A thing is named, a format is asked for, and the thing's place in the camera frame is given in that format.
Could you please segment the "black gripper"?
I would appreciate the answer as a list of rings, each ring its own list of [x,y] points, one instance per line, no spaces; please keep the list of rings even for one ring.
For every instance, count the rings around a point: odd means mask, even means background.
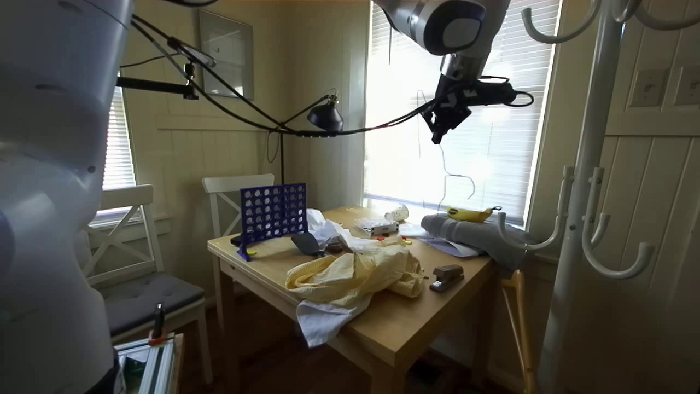
[[[492,82],[479,76],[466,82],[440,76],[432,101],[422,110],[422,118],[430,129],[430,143],[440,145],[451,129],[459,127],[470,117],[471,107],[518,107],[518,97],[524,97],[524,107],[533,104],[533,97],[514,90],[508,76],[494,76]]]

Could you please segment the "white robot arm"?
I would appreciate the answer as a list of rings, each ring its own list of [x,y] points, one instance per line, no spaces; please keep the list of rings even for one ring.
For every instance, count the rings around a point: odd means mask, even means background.
[[[114,394],[80,271],[133,0],[0,0],[0,393]]]

